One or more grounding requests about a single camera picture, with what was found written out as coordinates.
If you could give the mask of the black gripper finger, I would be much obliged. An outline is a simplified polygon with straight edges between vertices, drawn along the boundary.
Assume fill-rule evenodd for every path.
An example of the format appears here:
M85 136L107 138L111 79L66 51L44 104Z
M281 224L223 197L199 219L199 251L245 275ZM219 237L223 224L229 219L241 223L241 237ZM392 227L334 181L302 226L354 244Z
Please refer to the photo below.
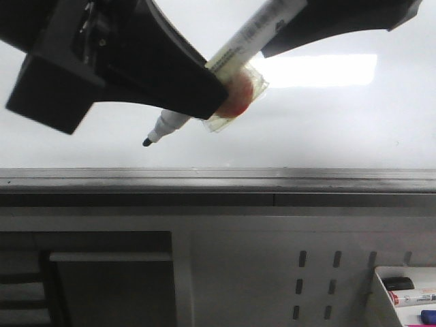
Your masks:
M308 1L261 49L266 58L328 37L367 30L391 31L414 18L421 1Z
M96 102L207 119L228 96L153 1L2 1L1 40L26 54L6 108L66 134Z

